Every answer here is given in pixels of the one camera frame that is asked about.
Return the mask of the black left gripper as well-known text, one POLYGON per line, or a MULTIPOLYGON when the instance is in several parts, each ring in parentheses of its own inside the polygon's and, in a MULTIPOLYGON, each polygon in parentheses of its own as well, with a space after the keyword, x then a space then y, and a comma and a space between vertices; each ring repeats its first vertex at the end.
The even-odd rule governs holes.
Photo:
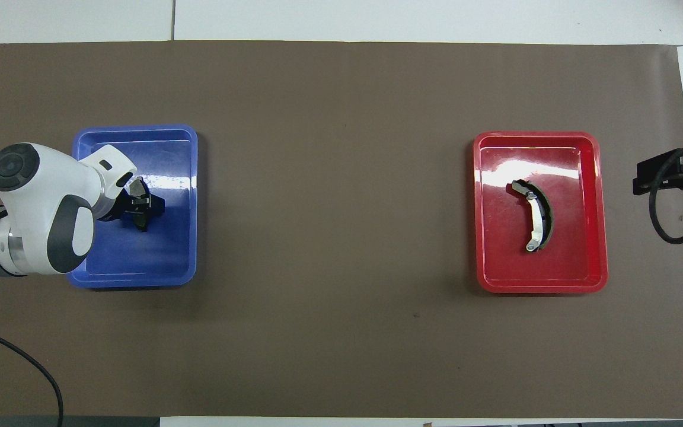
POLYGON ((100 221, 109 222, 122 219, 125 215, 144 214, 149 210, 151 215, 163 215, 165 200, 158 196, 136 197, 127 190, 121 190, 107 213, 100 217, 100 221))

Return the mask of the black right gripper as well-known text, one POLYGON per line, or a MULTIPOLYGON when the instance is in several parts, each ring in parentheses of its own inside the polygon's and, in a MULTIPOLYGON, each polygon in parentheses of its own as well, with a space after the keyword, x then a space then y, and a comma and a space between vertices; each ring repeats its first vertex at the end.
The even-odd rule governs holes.
MULTIPOLYGON (((636 165, 636 176, 633 179, 633 195, 642 196, 648 194, 656 181, 660 168, 680 149, 672 149, 658 156, 651 157, 636 165)), ((671 163, 659 182, 659 189, 678 189, 683 191, 683 154, 671 163)))

